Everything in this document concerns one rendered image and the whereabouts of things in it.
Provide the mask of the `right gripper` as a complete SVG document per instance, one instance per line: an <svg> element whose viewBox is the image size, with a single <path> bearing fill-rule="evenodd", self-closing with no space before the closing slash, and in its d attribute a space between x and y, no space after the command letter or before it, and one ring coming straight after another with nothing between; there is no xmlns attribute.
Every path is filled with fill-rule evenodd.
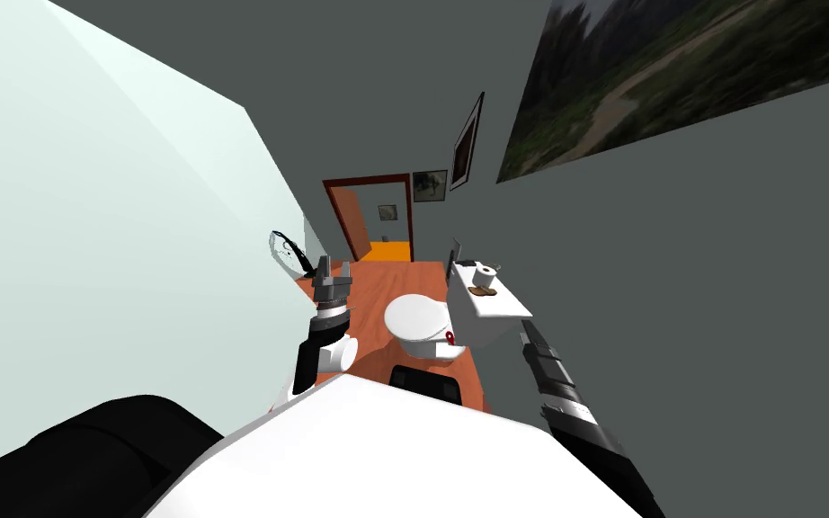
<svg viewBox="0 0 829 518"><path fill-rule="evenodd" d="M560 409L577 409L579 394L561 360L553 349L534 343L531 320L523 319L521 324L522 354L530 366L542 403Z"/></svg>

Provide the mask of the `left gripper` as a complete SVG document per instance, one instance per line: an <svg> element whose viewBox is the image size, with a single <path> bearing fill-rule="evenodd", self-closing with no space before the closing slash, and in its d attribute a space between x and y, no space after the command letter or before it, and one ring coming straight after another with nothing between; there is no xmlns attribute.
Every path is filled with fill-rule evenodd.
<svg viewBox="0 0 829 518"><path fill-rule="evenodd" d="M340 276L332 277L330 256L322 255L316 268L316 277L312 281L316 309L324 311L344 307L351 292L351 285L351 264L343 262Z"/></svg>

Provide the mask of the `brown wooden door leaf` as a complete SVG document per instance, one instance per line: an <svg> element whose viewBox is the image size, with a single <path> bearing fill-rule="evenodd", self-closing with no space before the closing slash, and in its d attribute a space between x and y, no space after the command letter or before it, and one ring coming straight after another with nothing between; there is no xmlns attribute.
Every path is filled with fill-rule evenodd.
<svg viewBox="0 0 829 518"><path fill-rule="evenodd" d="M330 187L329 193L335 201L336 213L352 256L355 261L360 261L371 251L371 244L358 193L342 186Z"/></svg>

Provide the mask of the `white toilet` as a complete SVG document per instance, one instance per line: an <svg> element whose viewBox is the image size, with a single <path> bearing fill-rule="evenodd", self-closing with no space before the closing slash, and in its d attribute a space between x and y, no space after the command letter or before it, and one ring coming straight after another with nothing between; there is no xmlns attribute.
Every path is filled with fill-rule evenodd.
<svg viewBox="0 0 829 518"><path fill-rule="evenodd" d="M389 333L408 355L437 361L483 348L531 317L497 279L497 270L475 261L452 264L444 301L406 294L392 299L384 311Z"/></svg>

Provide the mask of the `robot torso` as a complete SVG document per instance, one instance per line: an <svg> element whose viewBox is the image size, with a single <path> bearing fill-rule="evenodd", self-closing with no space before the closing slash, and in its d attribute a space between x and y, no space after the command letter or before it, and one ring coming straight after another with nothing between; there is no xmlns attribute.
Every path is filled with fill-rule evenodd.
<svg viewBox="0 0 829 518"><path fill-rule="evenodd" d="M340 374L202 454L144 518L640 518L549 433Z"/></svg>

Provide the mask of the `small square wall picture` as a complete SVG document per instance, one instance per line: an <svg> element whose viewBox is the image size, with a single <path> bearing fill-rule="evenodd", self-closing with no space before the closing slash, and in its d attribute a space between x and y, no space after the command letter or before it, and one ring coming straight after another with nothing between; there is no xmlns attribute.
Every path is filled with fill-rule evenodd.
<svg viewBox="0 0 829 518"><path fill-rule="evenodd" d="M444 201L448 171L432 170L412 173L413 202Z"/></svg>

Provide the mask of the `dark framed wall picture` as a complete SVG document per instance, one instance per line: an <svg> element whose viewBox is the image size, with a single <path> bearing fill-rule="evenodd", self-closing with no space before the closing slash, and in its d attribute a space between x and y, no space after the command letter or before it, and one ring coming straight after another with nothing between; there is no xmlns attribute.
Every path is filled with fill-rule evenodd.
<svg viewBox="0 0 829 518"><path fill-rule="evenodd" d="M477 102L464 123L455 146L450 169L450 191L458 189L468 181L471 161L473 161L474 148L477 139L477 129L480 122L480 115L486 92L479 95Z"/></svg>

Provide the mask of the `large landscape wall picture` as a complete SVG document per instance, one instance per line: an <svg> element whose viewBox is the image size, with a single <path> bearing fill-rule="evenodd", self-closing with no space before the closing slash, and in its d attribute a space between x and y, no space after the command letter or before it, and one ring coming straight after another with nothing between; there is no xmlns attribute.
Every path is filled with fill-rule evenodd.
<svg viewBox="0 0 829 518"><path fill-rule="evenodd" d="M551 0L497 179L829 83L829 0Z"/></svg>

